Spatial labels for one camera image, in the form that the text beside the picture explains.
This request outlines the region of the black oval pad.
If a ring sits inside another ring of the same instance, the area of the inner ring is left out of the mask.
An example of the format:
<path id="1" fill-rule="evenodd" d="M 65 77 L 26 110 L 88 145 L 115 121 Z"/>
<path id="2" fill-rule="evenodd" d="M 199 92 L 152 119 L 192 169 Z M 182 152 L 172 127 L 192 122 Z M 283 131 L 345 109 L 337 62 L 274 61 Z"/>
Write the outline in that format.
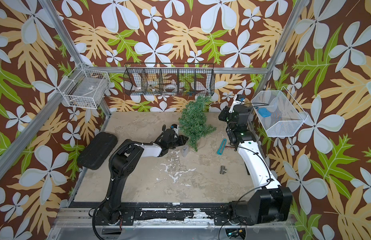
<path id="1" fill-rule="evenodd" d="M 118 139 L 115 135 L 106 132 L 98 133 L 80 153 L 78 164 L 90 170 L 99 169 L 117 143 Z"/>

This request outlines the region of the blue object in basket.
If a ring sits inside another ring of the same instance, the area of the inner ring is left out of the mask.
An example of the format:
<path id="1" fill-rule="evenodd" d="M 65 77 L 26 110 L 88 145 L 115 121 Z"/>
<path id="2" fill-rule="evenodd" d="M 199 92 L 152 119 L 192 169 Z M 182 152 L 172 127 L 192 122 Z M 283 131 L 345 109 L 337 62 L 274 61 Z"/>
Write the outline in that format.
<path id="1" fill-rule="evenodd" d="M 262 117 L 262 118 L 267 118 L 267 117 L 270 117 L 271 116 L 271 112 L 267 109 L 267 108 L 259 108 L 257 110 L 258 114 Z"/>

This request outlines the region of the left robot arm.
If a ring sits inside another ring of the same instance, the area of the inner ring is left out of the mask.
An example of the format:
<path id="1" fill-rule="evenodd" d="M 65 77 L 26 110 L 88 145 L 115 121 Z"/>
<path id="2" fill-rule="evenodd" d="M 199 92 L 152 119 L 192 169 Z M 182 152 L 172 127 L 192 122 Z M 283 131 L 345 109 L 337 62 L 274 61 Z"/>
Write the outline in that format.
<path id="1" fill-rule="evenodd" d="M 135 170 L 139 160 L 145 157 L 162 157 L 169 150 L 186 145 L 188 137 L 179 135 L 175 129 L 164 130 L 154 142 L 143 143 L 125 140 L 109 159 L 110 182 L 105 199 L 94 210 L 94 216 L 114 225 L 119 221 L 121 197 L 128 176 Z"/>

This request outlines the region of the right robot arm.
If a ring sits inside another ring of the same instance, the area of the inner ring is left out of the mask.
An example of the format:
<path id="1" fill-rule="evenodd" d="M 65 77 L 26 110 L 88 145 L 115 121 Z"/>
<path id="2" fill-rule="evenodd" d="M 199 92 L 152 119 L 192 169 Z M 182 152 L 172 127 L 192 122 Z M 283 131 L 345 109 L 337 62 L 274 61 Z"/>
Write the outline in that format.
<path id="1" fill-rule="evenodd" d="M 281 186 L 271 173 L 254 134 L 248 129 L 248 115 L 249 107 L 235 101 L 218 116 L 220 121 L 226 122 L 229 145 L 244 161 L 253 183 L 253 189 L 248 191 L 253 195 L 248 201 L 240 197 L 229 203 L 228 218 L 248 226 L 284 222 L 292 203 L 291 190 Z"/>

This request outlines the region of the small metal fitting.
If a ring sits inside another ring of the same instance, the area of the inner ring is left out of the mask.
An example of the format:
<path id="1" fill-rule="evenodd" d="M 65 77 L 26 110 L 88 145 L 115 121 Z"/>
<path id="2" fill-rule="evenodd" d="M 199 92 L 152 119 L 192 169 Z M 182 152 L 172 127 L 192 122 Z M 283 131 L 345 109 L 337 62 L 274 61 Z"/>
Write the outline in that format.
<path id="1" fill-rule="evenodd" d="M 226 174 L 226 173 L 227 173 L 227 169 L 226 169 L 226 167 L 225 167 L 225 166 L 220 166 L 220 171 L 219 171 L 219 173 L 220 173 L 221 175 Z"/>

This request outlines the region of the clear battery box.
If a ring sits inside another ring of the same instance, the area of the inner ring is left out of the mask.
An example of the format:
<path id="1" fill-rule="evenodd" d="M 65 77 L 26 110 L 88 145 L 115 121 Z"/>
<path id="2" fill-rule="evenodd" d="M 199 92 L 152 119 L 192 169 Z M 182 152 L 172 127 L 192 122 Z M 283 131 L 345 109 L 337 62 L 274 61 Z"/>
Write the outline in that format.
<path id="1" fill-rule="evenodd" d="M 184 148 L 182 149 L 182 156 L 185 158 L 189 153 L 189 146 L 186 145 L 184 146 Z"/>

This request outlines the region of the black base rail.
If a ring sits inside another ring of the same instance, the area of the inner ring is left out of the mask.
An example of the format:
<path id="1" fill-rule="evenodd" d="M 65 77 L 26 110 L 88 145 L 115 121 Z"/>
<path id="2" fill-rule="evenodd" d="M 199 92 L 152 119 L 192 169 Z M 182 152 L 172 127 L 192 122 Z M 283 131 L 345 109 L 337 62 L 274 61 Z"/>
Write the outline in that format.
<path id="1" fill-rule="evenodd" d="M 95 218 L 97 226 L 132 226 L 139 221 L 163 220 L 165 223 L 187 220 L 207 220 L 221 226 L 226 222 L 242 225 L 257 225 L 282 222 L 287 217 L 275 204 L 261 205 L 255 210 L 248 202 L 239 203 L 121 203 L 111 210 L 107 204 L 95 202 L 73 203 L 69 209 L 89 208 L 89 215 Z"/>

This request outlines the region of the teal utility knife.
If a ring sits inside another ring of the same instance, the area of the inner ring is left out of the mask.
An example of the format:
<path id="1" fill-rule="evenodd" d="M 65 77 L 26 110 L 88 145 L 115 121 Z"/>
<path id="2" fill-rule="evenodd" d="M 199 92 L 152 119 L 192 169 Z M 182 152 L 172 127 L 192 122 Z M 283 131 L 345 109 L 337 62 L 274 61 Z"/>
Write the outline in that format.
<path id="1" fill-rule="evenodd" d="M 217 150 L 217 154 L 218 155 L 222 155 L 223 154 L 223 152 L 224 152 L 224 149 L 225 149 L 225 146 L 226 146 L 226 142 L 227 142 L 227 139 L 223 139 L 222 141 L 221 141 L 221 143 L 220 143 L 220 146 L 219 146 L 219 148 L 218 148 L 218 150 Z"/>

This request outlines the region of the small green christmas tree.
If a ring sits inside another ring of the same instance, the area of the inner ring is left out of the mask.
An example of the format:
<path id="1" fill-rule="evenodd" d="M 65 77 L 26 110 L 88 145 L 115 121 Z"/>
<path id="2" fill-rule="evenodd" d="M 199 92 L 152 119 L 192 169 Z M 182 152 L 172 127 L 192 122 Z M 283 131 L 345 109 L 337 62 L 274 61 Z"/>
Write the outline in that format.
<path id="1" fill-rule="evenodd" d="M 209 102 L 210 97 L 197 97 L 185 106 L 179 118 L 181 132 L 188 137 L 187 143 L 195 152 L 198 151 L 198 141 L 216 130 L 216 127 L 206 122 L 205 107 Z"/>

